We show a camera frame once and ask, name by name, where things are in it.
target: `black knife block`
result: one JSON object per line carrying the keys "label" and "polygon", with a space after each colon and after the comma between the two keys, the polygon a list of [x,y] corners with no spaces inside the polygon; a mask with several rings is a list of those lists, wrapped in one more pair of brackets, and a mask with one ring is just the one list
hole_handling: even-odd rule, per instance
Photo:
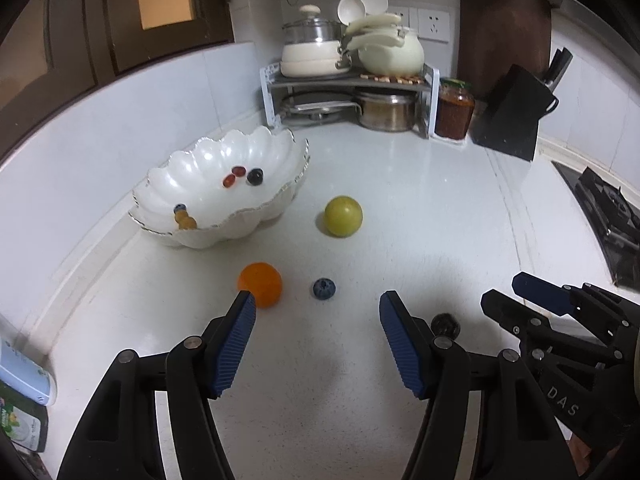
{"label": "black knife block", "polygon": [[487,108],[469,132],[474,143],[533,160],[538,121],[558,106],[558,98],[540,79],[511,65],[487,97]]}

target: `countertop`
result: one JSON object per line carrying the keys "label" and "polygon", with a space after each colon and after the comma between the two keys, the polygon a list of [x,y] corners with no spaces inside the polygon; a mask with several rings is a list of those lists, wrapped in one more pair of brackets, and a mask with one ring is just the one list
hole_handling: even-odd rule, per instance
{"label": "countertop", "polygon": [[[386,290],[427,322],[454,314],[458,342],[493,355],[517,339],[485,318],[479,301],[491,288],[514,296],[521,270],[640,300],[613,287],[580,207],[544,156],[529,164],[471,143],[461,149],[349,123],[295,134],[308,138],[311,163],[281,218],[204,251],[139,233],[97,277],[49,356],[58,400],[44,461],[53,475],[116,354],[166,352],[200,334],[229,308],[251,262],[274,265],[284,291],[277,306],[258,311],[232,388],[212,402],[238,479],[402,476],[426,404],[402,386],[380,326]],[[364,210],[361,229],[345,239],[318,222],[341,194]],[[325,302],[310,291],[320,277],[337,285]],[[166,395],[157,399],[167,478],[178,479]],[[469,435],[465,445],[473,444]]]}

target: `green grape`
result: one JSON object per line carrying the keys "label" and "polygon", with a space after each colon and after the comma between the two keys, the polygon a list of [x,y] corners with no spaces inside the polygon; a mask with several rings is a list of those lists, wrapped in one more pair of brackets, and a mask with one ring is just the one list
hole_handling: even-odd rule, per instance
{"label": "green grape", "polygon": [[324,208],[324,226],[334,236],[351,236],[362,225],[362,208],[350,196],[337,196]]}

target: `orange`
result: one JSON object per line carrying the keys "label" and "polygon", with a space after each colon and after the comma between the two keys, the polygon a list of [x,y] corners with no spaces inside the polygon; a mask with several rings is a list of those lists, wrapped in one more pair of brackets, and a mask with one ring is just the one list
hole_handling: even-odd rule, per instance
{"label": "orange", "polygon": [[282,277],[265,262],[250,264],[238,276],[238,290],[248,290],[254,295],[255,306],[267,308],[280,299]]}

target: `pot rack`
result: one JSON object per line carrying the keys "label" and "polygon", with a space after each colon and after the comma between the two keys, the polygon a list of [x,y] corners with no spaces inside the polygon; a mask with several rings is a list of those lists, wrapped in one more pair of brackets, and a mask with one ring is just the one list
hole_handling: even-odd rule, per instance
{"label": "pot rack", "polygon": [[424,64],[420,76],[423,84],[403,84],[375,81],[360,77],[361,72],[353,70],[342,76],[289,78],[280,73],[280,64],[273,63],[260,69],[260,84],[262,86],[262,98],[264,111],[267,116],[267,124],[271,128],[282,126],[282,117],[276,112],[272,91],[275,89],[287,89],[293,93],[294,89],[322,89],[335,90],[345,88],[386,88],[389,90],[403,90],[418,93],[418,109],[421,118],[417,121],[418,129],[425,137],[437,137],[435,133],[436,111],[438,108],[438,88],[440,87],[440,71],[431,65]]}

